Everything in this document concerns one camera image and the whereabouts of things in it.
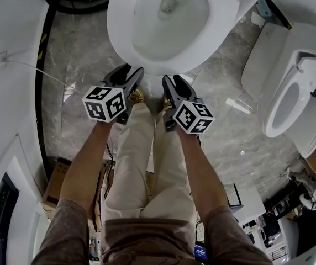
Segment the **cream trousers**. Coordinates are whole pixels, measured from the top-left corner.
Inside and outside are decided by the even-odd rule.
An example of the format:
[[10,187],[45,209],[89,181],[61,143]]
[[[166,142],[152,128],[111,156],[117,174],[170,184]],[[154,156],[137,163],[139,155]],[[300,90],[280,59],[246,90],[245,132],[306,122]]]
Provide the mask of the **cream trousers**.
[[114,180],[103,204],[104,220],[158,218],[194,224],[197,213],[177,132],[166,132],[164,112],[153,117],[134,104],[118,142]]

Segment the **white toilet with chrome lever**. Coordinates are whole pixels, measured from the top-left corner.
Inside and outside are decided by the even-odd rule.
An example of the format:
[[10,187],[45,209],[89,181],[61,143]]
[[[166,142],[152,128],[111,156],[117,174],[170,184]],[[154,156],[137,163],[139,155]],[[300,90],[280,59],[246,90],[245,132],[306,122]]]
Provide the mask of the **white toilet with chrome lever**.
[[316,26],[295,23],[288,30],[264,25],[241,84],[257,103],[258,120],[268,137],[284,133],[301,115],[297,64],[303,57],[316,58]]

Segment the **small cardboard box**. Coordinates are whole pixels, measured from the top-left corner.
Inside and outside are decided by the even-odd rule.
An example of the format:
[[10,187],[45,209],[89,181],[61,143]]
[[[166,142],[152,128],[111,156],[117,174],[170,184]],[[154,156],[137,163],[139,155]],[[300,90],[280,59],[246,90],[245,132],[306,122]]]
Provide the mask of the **small cardboard box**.
[[57,159],[44,195],[44,205],[49,206],[50,208],[56,208],[60,199],[61,187],[71,163],[72,162],[70,160],[62,157]]

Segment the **black box with blue label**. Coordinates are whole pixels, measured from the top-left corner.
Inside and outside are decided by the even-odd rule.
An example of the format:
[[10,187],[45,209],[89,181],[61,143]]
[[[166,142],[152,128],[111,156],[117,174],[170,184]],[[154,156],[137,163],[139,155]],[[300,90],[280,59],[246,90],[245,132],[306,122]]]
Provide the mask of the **black box with blue label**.
[[203,242],[196,241],[194,246],[194,257],[195,260],[201,262],[207,261],[206,248]]

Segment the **white crumpled tissue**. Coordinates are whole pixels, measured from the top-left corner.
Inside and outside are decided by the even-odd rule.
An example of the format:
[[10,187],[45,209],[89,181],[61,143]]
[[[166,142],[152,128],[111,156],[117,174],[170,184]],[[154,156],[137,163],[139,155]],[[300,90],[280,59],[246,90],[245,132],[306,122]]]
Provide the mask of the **white crumpled tissue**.
[[257,25],[260,29],[263,28],[266,22],[265,19],[262,16],[258,15],[256,12],[251,13],[250,21],[253,24]]

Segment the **person's left shoe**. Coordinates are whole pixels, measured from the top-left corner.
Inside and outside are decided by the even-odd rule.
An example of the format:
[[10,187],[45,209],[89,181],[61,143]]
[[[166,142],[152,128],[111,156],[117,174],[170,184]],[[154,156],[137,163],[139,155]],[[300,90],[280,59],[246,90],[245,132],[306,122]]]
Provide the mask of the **person's left shoe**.
[[132,105],[145,102],[145,96],[142,87],[137,86],[136,89],[129,95],[128,100]]

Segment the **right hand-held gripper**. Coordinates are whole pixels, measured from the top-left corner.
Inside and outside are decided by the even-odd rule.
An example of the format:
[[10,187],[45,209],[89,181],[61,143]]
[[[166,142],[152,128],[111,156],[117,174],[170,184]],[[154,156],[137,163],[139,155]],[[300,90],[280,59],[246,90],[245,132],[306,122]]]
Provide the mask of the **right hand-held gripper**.
[[204,103],[190,102],[198,99],[192,86],[180,75],[163,76],[162,86],[173,107],[164,115],[166,132],[179,126],[186,134],[204,134],[213,122],[213,115]]

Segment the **person's left forearm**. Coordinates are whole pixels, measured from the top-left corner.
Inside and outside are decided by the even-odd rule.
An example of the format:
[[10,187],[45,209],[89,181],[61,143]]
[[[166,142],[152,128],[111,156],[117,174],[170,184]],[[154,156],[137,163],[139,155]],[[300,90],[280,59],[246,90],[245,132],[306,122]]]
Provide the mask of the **person's left forearm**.
[[89,137],[68,169],[60,192],[61,199],[69,199],[89,212],[102,167],[107,140],[115,120],[97,122]]

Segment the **dark framed window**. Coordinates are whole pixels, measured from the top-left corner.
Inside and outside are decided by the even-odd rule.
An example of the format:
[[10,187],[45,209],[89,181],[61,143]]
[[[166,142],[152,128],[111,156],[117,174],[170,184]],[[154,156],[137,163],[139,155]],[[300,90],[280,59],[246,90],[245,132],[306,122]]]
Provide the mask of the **dark framed window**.
[[0,182],[0,265],[6,265],[8,231],[18,197],[19,190],[5,174]]

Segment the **light blue box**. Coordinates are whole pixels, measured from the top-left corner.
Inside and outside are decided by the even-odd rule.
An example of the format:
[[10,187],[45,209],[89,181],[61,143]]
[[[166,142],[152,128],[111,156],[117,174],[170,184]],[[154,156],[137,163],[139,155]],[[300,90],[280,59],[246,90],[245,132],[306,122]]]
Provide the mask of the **light blue box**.
[[258,0],[256,3],[256,8],[259,12],[259,14],[262,17],[271,17],[272,16],[272,11],[270,10],[266,0]]

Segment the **black baseboard strip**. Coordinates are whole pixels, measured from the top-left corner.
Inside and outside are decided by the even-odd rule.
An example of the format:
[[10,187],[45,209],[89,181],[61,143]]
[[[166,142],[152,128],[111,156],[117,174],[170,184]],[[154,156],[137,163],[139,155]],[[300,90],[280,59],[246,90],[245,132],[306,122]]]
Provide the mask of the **black baseboard strip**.
[[[36,62],[36,68],[41,71],[44,70],[45,57],[47,52],[47,46],[49,41],[49,35],[51,32],[52,23],[54,20],[56,10],[50,6],[45,16],[45,21],[43,25],[43,30],[40,37],[40,44],[38,50],[38,57]],[[36,124],[38,131],[38,140],[40,146],[41,159],[43,161],[43,168],[45,172],[45,178],[50,179],[50,165],[46,155],[45,140],[44,140],[44,130],[43,130],[43,114],[42,114],[42,92],[43,92],[43,77],[45,75],[36,70],[35,74],[35,114],[36,114]]]
[[271,14],[271,16],[266,17],[266,21],[277,25],[281,25],[290,30],[292,28],[290,22],[281,12],[281,10],[274,4],[274,2],[272,0],[265,0],[265,2]]

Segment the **white low cabinet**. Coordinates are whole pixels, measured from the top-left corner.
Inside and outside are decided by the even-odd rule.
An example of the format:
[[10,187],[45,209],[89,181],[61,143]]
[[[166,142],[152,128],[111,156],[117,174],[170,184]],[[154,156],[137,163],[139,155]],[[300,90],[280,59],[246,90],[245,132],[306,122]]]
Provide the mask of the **white low cabinet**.
[[248,224],[266,212],[262,199],[254,185],[236,186],[243,207],[234,213],[240,226]]

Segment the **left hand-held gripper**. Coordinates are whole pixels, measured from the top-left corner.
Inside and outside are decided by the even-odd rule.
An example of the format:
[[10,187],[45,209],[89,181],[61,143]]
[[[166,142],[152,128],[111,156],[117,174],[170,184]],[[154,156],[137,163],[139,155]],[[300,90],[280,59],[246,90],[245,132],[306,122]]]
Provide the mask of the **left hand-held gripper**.
[[132,74],[128,64],[115,68],[104,77],[107,86],[92,86],[83,96],[82,102],[88,117],[92,120],[125,125],[131,113],[129,96],[140,84],[144,68],[136,69]]

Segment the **person's right forearm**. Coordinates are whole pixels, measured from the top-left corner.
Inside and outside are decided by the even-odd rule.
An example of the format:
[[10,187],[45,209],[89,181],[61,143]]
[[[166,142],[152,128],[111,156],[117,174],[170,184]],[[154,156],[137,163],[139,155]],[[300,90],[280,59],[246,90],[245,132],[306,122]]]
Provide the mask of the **person's right forearm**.
[[225,189],[206,158],[195,135],[176,128],[186,162],[193,201],[201,219],[221,206],[228,206]]

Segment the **brown printed t-shirt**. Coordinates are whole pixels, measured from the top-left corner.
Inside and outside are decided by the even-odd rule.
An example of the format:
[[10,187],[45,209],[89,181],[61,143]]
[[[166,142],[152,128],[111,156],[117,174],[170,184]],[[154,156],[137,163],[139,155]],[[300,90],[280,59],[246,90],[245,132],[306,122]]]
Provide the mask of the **brown printed t-shirt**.
[[[211,211],[203,221],[210,265],[273,265],[255,247],[228,207]],[[198,265],[194,226],[174,219],[114,219],[101,237],[102,265]],[[61,199],[31,265],[89,265],[87,212]]]

